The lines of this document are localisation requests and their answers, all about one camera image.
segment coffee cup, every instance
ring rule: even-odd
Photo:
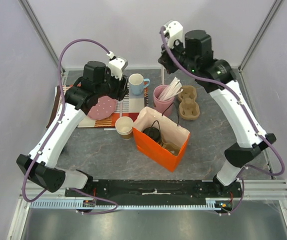
[[[134,121],[130,117],[122,116],[115,122],[115,129],[123,139],[128,140],[134,135],[133,124]]]
[[[144,79],[144,77],[139,73],[132,74],[128,81],[130,85],[130,91],[134,95],[142,94],[144,89],[150,84],[150,80],[148,78]]]

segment placemat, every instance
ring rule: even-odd
[[[63,86],[63,92],[66,93],[66,91],[71,88],[73,85],[64,85]],[[56,96],[54,99],[54,105],[51,112],[51,117],[49,120],[49,123],[47,125],[47,128],[50,126],[50,124],[53,122],[53,120],[56,117],[56,114],[59,110],[60,105],[62,104],[62,98],[60,95],[60,89],[59,86],[56,88]],[[135,121],[139,115],[139,112],[149,105],[148,100],[148,88],[146,87],[141,95],[133,95],[130,91],[129,93],[124,97],[123,104],[122,104],[122,116],[128,116],[133,121]],[[114,128],[115,123],[117,119],[120,117],[120,102],[117,102],[117,107],[114,113],[102,120],[93,120],[90,119],[88,116],[85,116],[85,118],[79,123],[77,128]]]

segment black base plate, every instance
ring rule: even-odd
[[[212,181],[202,180],[107,180],[91,179],[82,192],[117,202],[119,205],[163,206],[163,205],[204,205],[205,198],[240,198],[242,191],[239,182],[234,182],[221,195],[214,190]],[[159,194],[147,194],[157,191]],[[84,198],[85,196],[67,189],[66,197]],[[103,201],[98,206],[110,205]]]

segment pink cup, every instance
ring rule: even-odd
[[[154,109],[156,109],[159,113],[163,113],[173,102],[175,97],[173,96],[172,98],[170,98],[167,101],[160,101],[158,99],[158,97],[160,96],[160,94],[162,94],[163,90],[167,87],[168,85],[160,85],[157,86],[154,90],[153,90],[153,107]],[[167,111],[164,112],[164,115],[166,117],[169,117],[170,114],[172,114],[173,111],[173,106],[171,105],[171,107],[169,107],[169,109]]]

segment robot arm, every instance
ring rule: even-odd
[[[210,35],[204,30],[192,30],[183,36],[183,26],[178,21],[170,21],[164,27],[163,33],[168,38],[167,46],[183,68],[197,77],[216,80],[227,85],[240,98],[241,102],[237,101],[227,89],[223,89],[215,83],[195,79],[220,106],[236,136],[236,143],[224,152],[227,160],[213,179],[218,184],[218,188],[223,189],[236,180],[245,164],[268,147],[253,129],[241,104],[249,112],[250,118],[262,136],[265,136],[270,143],[274,143],[276,137],[273,133],[266,133],[255,119],[229,63],[222,59],[214,59]],[[165,67],[168,74],[178,70],[164,45],[161,46],[161,57],[158,62]]]
[[[39,155],[29,174],[29,180],[51,193],[59,188],[82,189],[85,186],[88,176],[83,172],[56,168],[59,155],[74,129],[98,103],[98,98],[109,96],[121,101],[128,94],[128,78],[123,75],[123,70],[128,65],[127,60],[114,56],[112,52],[108,56],[108,66],[98,61],[89,61],[84,66],[83,76],[65,93],[63,118],[59,120],[60,114],[57,114],[29,155],[20,154],[17,158],[19,168],[26,174],[32,160]],[[62,107],[60,106],[58,113],[61,113]],[[56,123],[59,125],[50,136]]]

